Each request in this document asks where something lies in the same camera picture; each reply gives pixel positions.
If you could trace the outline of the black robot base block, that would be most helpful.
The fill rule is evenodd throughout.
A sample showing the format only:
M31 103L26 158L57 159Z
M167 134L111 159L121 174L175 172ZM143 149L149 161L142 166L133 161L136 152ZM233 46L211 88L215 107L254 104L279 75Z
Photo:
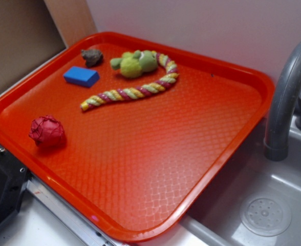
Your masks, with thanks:
M29 175L20 160L0 148L0 229L19 213Z

